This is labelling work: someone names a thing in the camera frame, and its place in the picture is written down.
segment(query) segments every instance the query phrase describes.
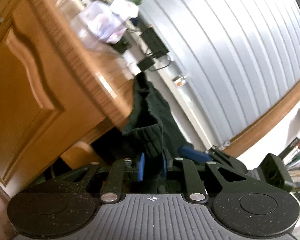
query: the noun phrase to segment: book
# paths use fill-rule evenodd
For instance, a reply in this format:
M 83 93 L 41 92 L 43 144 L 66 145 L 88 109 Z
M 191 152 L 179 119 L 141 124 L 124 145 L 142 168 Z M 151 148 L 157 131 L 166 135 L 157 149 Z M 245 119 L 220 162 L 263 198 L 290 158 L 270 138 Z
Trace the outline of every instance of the book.
M 294 147 L 292 149 L 292 151 L 290 153 L 288 153 L 287 156 L 285 156 L 283 158 L 282 161 L 283 161 L 284 165 L 289 164 L 299 152 L 300 152 L 300 149 L 299 149 L 299 146 L 297 145 L 296 147 Z
M 287 166 L 287 171 L 292 171 L 292 170 L 297 170 L 300 168 L 300 159 L 296 159 L 294 161 L 292 161 L 291 163 L 289 163 Z
M 293 149 L 298 146 L 300 148 L 300 139 L 296 137 L 280 154 L 279 157 L 280 159 L 284 159 L 288 154 L 293 151 Z

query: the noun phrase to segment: black cable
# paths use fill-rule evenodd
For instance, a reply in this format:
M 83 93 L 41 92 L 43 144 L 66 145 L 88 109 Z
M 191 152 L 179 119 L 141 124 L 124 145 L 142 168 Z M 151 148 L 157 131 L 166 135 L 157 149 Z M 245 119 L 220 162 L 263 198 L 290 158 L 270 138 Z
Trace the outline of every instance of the black cable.
M 148 50 L 150 49 L 149 47 L 147 47 L 147 50 L 146 50 L 146 52 L 144 52 L 144 51 L 143 51 L 143 49 L 142 49 L 142 47 L 141 47 L 141 45 L 140 45 L 140 43 L 139 43 L 139 42 L 137 42 L 137 44 L 138 44 L 138 46 L 139 46 L 139 49 L 141 50 L 141 52 L 142 52 L 142 54 L 143 54 L 144 56 L 146 56 L 146 57 L 150 57 L 150 56 L 153 56 L 153 55 L 154 55 L 154 53 L 153 53 L 153 52 L 151 52 L 151 53 L 147 53 L 147 52 L 148 52 Z
M 170 60 L 170 61 L 169 61 L 169 64 L 166 65 L 166 66 L 164 66 L 164 67 L 157 68 L 157 69 L 155 69 L 155 70 L 151 70 L 151 69 L 149 69 L 149 70 L 150 70 L 151 72 L 156 72 L 156 71 L 158 71 L 158 70 L 161 70 L 161 69 L 164 69 L 164 68 L 166 68 L 166 67 L 169 67 L 169 66 L 171 65 L 171 63 L 172 63 L 172 60 Z
M 129 33 L 141 33 L 143 32 L 142 30 L 132 30 L 132 29 L 127 29 Z

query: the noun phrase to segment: wooden cabinet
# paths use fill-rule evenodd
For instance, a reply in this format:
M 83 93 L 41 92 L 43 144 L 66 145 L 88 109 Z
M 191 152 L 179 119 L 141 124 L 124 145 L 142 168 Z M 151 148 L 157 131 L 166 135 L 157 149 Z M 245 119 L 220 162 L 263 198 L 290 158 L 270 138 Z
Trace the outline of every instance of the wooden cabinet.
M 49 0 L 0 0 L 0 185 L 10 196 L 131 110 L 117 60 L 87 51 L 58 14 Z

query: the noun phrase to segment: crosshair marking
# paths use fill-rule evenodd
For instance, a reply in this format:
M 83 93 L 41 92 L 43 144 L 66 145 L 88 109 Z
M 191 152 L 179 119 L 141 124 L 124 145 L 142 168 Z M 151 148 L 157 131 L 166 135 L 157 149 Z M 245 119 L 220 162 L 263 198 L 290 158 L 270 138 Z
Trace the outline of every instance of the crosshair marking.
M 151 201 L 156 201 L 158 198 L 155 197 L 155 196 L 152 196 L 152 197 L 150 197 L 150 198 L 148 198 L 148 199 L 150 199 Z

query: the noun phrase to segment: wooden frame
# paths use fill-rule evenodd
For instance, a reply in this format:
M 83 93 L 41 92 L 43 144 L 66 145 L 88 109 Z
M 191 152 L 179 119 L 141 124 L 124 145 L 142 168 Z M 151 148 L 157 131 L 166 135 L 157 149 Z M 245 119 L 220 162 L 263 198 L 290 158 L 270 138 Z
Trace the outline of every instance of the wooden frame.
M 233 157 L 240 156 L 270 132 L 299 101 L 300 80 L 286 96 L 276 103 L 268 112 L 231 139 L 231 145 L 227 147 L 224 152 Z

